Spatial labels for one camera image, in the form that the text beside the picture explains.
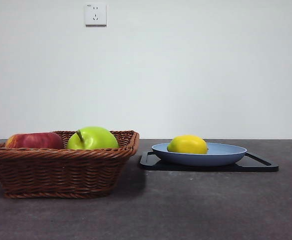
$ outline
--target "gray countertop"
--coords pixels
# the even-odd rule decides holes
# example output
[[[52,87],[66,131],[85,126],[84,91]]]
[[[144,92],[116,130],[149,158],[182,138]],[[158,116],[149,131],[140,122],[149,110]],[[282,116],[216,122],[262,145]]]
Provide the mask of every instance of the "gray countertop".
[[[292,140],[208,140],[245,147],[278,172],[148,171],[142,139],[111,195],[7,199],[0,240],[292,240]]]

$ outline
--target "outlet faceplate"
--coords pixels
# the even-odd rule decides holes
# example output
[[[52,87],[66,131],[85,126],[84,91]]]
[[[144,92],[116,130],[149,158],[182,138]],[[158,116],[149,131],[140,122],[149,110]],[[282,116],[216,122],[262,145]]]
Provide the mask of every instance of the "outlet faceplate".
[[[88,2],[85,5],[86,26],[105,27],[107,26],[106,3]]]

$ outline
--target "black tray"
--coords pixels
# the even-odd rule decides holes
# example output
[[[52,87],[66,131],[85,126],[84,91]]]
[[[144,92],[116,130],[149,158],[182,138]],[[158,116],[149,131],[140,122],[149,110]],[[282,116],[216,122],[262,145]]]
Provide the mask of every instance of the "black tray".
[[[142,154],[139,166],[146,170],[157,171],[193,171],[193,172],[277,172],[279,166],[251,152],[238,162],[225,166],[187,166],[166,162],[158,158],[153,151]]]

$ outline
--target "blue bowl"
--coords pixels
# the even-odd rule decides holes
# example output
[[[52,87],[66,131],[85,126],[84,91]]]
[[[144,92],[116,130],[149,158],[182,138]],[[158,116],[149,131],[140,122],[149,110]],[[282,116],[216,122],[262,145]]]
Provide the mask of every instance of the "blue bowl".
[[[247,152],[247,149],[240,146],[208,142],[207,154],[179,153],[168,151],[168,144],[161,143],[151,148],[157,157],[166,162],[188,166],[215,167],[234,164]]]

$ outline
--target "yellow lemon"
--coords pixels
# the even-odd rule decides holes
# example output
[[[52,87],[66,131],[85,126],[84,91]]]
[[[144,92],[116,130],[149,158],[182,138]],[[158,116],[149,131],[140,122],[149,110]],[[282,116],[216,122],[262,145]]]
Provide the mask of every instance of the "yellow lemon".
[[[207,143],[195,135],[177,136],[167,146],[169,152],[184,154],[206,154]]]

